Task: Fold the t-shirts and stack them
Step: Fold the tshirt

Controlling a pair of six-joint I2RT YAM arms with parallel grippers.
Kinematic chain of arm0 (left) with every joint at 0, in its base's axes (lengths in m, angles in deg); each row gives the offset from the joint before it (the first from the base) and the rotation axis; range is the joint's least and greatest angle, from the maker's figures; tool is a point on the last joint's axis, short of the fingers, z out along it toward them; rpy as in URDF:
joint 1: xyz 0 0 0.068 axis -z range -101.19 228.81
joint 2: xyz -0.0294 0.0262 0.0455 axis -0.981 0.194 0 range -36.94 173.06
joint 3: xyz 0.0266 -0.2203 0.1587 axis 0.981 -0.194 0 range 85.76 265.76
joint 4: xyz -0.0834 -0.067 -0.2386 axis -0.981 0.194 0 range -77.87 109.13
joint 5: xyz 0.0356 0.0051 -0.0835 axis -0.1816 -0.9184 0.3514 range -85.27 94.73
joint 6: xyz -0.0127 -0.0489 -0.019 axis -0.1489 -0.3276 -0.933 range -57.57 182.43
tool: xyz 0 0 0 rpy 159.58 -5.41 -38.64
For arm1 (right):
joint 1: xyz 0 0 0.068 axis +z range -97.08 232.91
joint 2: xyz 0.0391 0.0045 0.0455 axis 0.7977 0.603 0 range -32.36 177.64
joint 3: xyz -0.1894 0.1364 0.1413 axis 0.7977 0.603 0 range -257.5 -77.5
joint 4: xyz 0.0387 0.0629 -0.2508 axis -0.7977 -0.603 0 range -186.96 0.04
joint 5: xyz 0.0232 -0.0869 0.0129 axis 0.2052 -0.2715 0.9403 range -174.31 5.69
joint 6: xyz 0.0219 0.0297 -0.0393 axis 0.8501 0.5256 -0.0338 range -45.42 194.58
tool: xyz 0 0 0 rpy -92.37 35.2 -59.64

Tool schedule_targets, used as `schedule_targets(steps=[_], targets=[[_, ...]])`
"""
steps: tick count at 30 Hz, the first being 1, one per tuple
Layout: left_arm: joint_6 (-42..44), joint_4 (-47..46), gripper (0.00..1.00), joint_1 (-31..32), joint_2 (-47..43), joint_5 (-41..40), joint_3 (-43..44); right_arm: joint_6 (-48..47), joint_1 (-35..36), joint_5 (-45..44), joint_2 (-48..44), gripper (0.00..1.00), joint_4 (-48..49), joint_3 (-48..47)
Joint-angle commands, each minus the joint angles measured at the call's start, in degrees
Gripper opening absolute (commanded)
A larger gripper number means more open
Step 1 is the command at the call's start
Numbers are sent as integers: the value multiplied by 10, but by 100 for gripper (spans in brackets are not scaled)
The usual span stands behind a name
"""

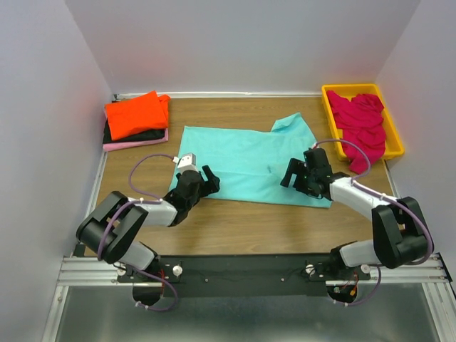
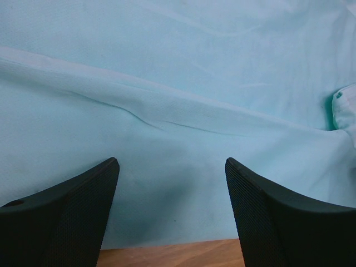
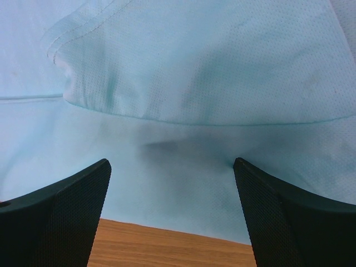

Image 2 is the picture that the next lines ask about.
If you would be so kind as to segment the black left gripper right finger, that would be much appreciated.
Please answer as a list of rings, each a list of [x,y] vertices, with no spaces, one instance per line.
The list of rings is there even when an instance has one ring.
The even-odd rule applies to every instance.
[[[234,158],[226,181],[245,266],[355,266],[355,209],[270,181]]]

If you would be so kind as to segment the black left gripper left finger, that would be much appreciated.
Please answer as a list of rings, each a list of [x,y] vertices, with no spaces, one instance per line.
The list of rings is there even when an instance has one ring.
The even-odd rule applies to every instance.
[[[1,266],[96,266],[120,166],[88,171],[1,207]]]

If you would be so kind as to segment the teal t shirt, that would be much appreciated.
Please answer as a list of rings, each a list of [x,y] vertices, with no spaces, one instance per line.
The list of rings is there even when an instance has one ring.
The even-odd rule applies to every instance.
[[[355,207],[354,1],[2,1],[1,204],[109,157],[104,249],[232,239],[232,157]]]

